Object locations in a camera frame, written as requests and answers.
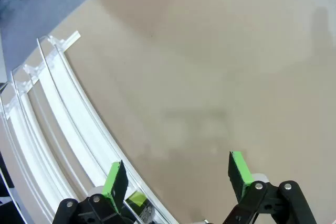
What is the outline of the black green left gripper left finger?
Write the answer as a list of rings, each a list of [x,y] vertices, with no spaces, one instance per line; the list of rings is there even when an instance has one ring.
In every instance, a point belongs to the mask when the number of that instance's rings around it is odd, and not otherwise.
[[[112,163],[100,193],[79,202],[60,202],[53,223],[131,223],[131,211],[123,203],[128,178],[123,161]]]

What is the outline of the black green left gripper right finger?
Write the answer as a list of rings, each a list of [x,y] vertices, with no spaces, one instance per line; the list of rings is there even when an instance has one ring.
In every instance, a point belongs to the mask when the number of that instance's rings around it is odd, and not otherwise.
[[[241,152],[231,151],[228,177],[237,205],[224,223],[255,223],[260,214],[271,215],[275,223],[316,223],[297,182],[272,185],[263,174],[252,174]]]

